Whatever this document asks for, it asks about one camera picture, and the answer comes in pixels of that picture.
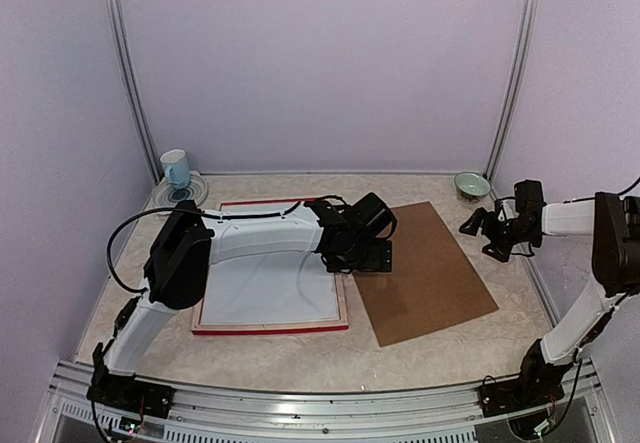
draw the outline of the mug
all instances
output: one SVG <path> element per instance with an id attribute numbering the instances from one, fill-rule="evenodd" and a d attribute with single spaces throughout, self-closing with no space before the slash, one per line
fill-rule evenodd
<path id="1" fill-rule="evenodd" d="M 184 150 L 170 150 L 160 157 L 164 168 L 164 176 L 174 190 L 186 188 L 191 183 L 187 152 Z"/>

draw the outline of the aluminum frame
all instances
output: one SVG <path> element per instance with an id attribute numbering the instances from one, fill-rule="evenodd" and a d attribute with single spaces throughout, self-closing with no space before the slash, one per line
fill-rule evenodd
<path id="1" fill-rule="evenodd" d="M 575 371 L 576 368 L 565 375 L 563 385 L 567 395 Z M 52 442 L 62 414 L 91 422 L 85 398 L 91 373 L 89 365 L 60 362 L 32 441 Z M 374 393 L 304 394 L 141 379 L 161 381 L 177 390 L 167 420 L 145 419 L 145 428 L 153 435 L 144 438 L 152 441 L 396 443 L 428 438 L 439 441 L 442 436 L 440 441 L 451 442 L 455 440 L 451 436 L 447 440 L 444 435 L 473 434 L 475 438 L 477 425 L 506 418 L 482 416 L 477 396 L 481 382 Z M 583 365 L 576 398 L 584 398 L 591 409 L 590 421 L 598 443 L 616 443 L 611 412 L 591 361 Z M 135 416 L 97 407 L 101 418 L 114 422 L 114 427 L 122 416 Z M 508 416 L 513 418 L 532 411 L 536 409 Z"/>
<path id="2" fill-rule="evenodd" d="M 140 91 L 136 82 L 131 54 L 129 53 L 129 46 L 127 44 L 127 32 L 122 13 L 122 4 L 120 0 L 106 1 L 107 11 L 109 13 L 109 22 L 111 24 L 111 30 L 116 44 L 118 61 L 120 63 L 122 80 L 131 105 L 136 133 L 138 135 L 140 145 L 142 146 L 142 151 L 144 153 L 145 162 L 151 175 L 151 179 L 153 180 L 153 183 L 157 185 L 162 179 L 163 171 L 149 130 L 149 125 L 147 124 L 147 118 L 142 108 Z"/>
<path id="3" fill-rule="evenodd" d="M 500 110 L 500 120 L 498 130 L 496 132 L 489 161 L 484 170 L 484 175 L 489 181 L 493 181 L 498 170 L 500 158 L 507 142 L 509 128 L 513 121 L 513 112 L 518 100 L 518 93 L 522 84 L 522 77 L 527 63 L 527 55 L 533 34 L 533 25 L 535 21 L 536 8 L 538 0 L 525 0 L 522 9 L 522 18 L 520 19 L 520 29 L 516 42 L 516 52 L 513 57 L 511 71 L 509 73 L 509 83 L 507 85 L 507 93 Z"/>

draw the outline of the marble surface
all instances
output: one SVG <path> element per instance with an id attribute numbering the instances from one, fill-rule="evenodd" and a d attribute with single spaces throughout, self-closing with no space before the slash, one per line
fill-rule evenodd
<path id="1" fill-rule="evenodd" d="M 358 289 L 346 283 L 350 328 L 309 335 L 196 337 L 192 310 L 178 314 L 147 351 L 139 374 L 211 386 L 295 392 L 352 392 L 420 388 L 515 373 L 525 351 L 548 323 L 524 264 L 481 254 L 486 240 L 457 233 L 473 206 L 458 202 L 449 176 L 260 175 L 209 176 L 209 199 L 217 201 L 339 194 L 355 202 L 368 191 L 390 206 L 431 201 L 478 271 L 499 310 L 482 318 L 413 340 L 378 347 Z M 137 282 L 149 246 L 163 219 L 137 224 L 117 265 Z M 108 341 L 113 320 L 130 295 L 109 281 L 78 361 L 91 362 L 98 341 Z"/>

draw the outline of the black cable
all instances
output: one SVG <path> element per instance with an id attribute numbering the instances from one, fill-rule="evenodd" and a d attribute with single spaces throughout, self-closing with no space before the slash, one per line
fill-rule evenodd
<path id="1" fill-rule="evenodd" d="M 100 435 L 100 438 L 102 439 L 102 441 L 104 441 L 104 443 L 111 443 L 111 440 L 104 433 L 104 430 L 100 426 L 100 423 L 98 423 L 98 414 L 96 413 L 96 403 L 93 400 L 91 401 L 91 413 L 93 414 L 93 424 L 95 425 L 96 430 L 98 431 L 98 434 Z"/>
<path id="2" fill-rule="evenodd" d="M 527 242 L 529 244 L 529 253 L 511 253 L 510 256 L 524 256 L 525 258 L 533 258 L 536 254 L 533 252 L 533 248 L 531 246 L 531 242 Z"/>
<path id="3" fill-rule="evenodd" d="M 622 303 L 624 300 L 626 300 L 629 297 L 630 293 L 627 291 L 624 295 L 622 295 L 620 298 L 618 298 L 618 301 L 616 301 L 613 306 L 620 306 L 620 303 Z"/>
<path id="4" fill-rule="evenodd" d="M 497 384 L 498 384 L 498 381 L 497 381 L 493 376 L 491 376 L 491 375 L 487 375 L 487 376 L 485 376 L 485 377 L 482 379 L 482 389 L 483 389 L 483 390 L 484 390 L 484 389 L 485 389 L 485 387 L 487 386 L 487 380 L 489 380 L 489 379 L 493 380 L 493 384 L 494 384 L 494 385 L 497 385 Z"/>
<path id="5" fill-rule="evenodd" d="M 632 191 L 638 185 L 640 185 L 640 177 L 638 177 L 638 179 L 636 181 L 631 183 L 631 186 L 629 186 L 628 188 L 625 188 L 622 191 L 619 191 L 618 193 L 616 193 L 616 195 L 624 196 L 627 193 L 629 193 L 630 191 Z M 576 198 L 575 200 L 566 200 L 566 201 L 563 201 L 563 203 L 578 203 L 580 201 L 591 201 L 591 200 L 595 200 L 595 199 L 596 199 L 595 196 L 588 196 L 586 198 Z"/>
<path id="6" fill-rule="evenodd" d="M 571 396 L 569 397 L 569 401 L 567 402 L 567 406 L 565 406 L 565 408 L 564 408 L 564 413 L 562 413 L 562 416 L 558 419 L 556 424 L 553 425 L 553 428 L 551 428 L 546 433 L 542 434 L 543 438 L 546 437 L 546 436 L 549 436 L 551 433 L 556 431 L 560 427 L 560 425 L 562 424 L 564 419 L 567 417 L 567 414 L 569 413 L 569 408 L 571 407 L 571 403 L 573 403 L 573 397 L 576 395 L 576 389 L 578 388 L 578 379 L 580 378 L 580 370 L 582 369 L 583 361 L 584 360 L 580 360 L 580 363 L 578 363 L 578 369 L 576 370 L 576 379 L 573 380 L 573 388 L 571 389 Z"/>
<path id="7" fill-rule="evenodd" d="M 186 208 L 174 208 L 174 207 L 160 207 L 160 208 L 152 208 L 150 210 L 141 211 L 140 213 L 136 213 L 135 215 L 127 218 L 125 221 L 120 223 L 120 225 L 118 225 L 118 227 L 113 231 L 113 233 L 111 233 L 111 236 L 107 241 L 107 267 L 109 268 L 109 272 L 113 276 L 113 279 L 116 281 L 116 283 L 118 283 L 118 285 L 123 290 L 128 291 L 129 293 L 144 293 L 145 291 L 147 291 L 146 288 L 140 288 L 140 289 L 131 288 L 129 285 L 127 285 L 124 281 L 120 279 L 120 277 L 116 273 L 115 265 L 113 264 L 111 249 L 113 247 L 113 242 L 115 241 L 116 237 L 120 234 L 120 232 L 124 228 L 129 226 L 134 221 L 139 220 L 140 218 L 143 218 L 148 215 L 153 215 L 155 213 L 176 212 L 176 213 L 184 213 L 188 215 L 196 215 L 201 218 L 208 218 L 210 220 L 217 220 L 217 221 L 246 220 L 246 219 L 257 219 L 257 218 L 277 218 L 277 217 L 283 217 L 288 215 L 289 213 L 292 213 L 293 211 L 296 210 L 296 208 L 300 206 L 301 203 L 302 202 L 298 201 L 283 212 L 261 213 L 257 215 L 211 215 L 209 213 L 205 213 L 200 210 L 189 210 Z"/>

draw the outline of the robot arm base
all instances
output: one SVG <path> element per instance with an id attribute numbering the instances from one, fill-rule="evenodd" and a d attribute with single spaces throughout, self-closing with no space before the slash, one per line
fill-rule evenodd
<path id="1" fill-rule="evenodd" d="M 518 377 L 482 384 L 478 392 L 485 418 L 546 405 L 552 397 L 556 401 L 564 398 L 562 378 L 573 363 L 560 366 L 546 363 L 540 342 L 537 340 L 529 348 Z"/>
<path id="2" fill-rule="evenodd" d="M 109 373 L 104 364 L 104 353 L 102 343 L 98 343 L 93 350 L 95 370 L 87 398 L 112 408 L 166 419 L 175 390 L 170 386 L 137 380 L 136 375 L 120 376 Z"/>

